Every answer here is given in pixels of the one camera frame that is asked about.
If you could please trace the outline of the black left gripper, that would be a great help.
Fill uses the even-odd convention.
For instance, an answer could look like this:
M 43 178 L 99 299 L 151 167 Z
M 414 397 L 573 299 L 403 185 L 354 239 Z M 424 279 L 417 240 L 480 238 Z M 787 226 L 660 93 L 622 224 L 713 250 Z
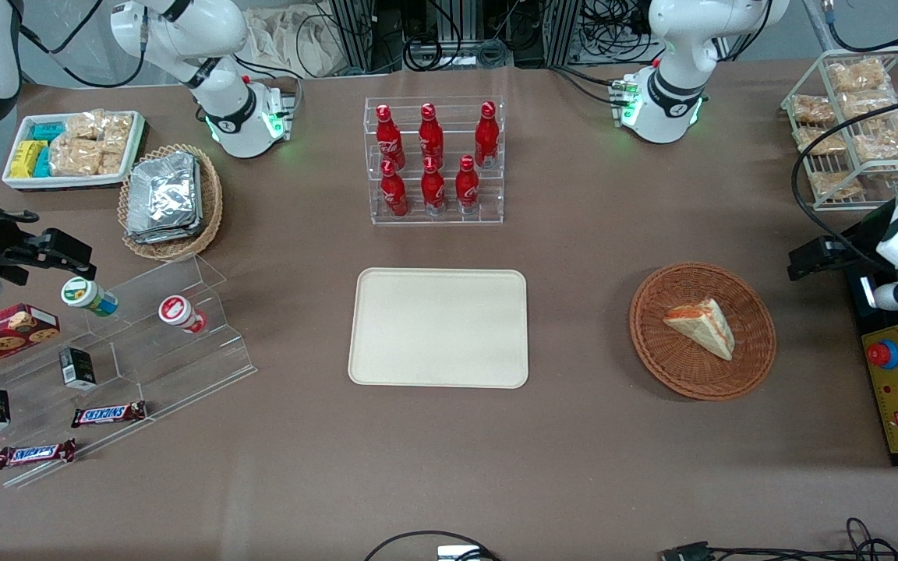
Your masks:
M 814 273 L 855 270 L 859 273 L 897 276 L 896 267 L 879 255 L 877 246 L 893 221 L 894 209 L 875 209 L 862 220 L 841 231 L 852 249 L 834 237 L 817 237 L 788 253 L 789 281 L 800 281 Z

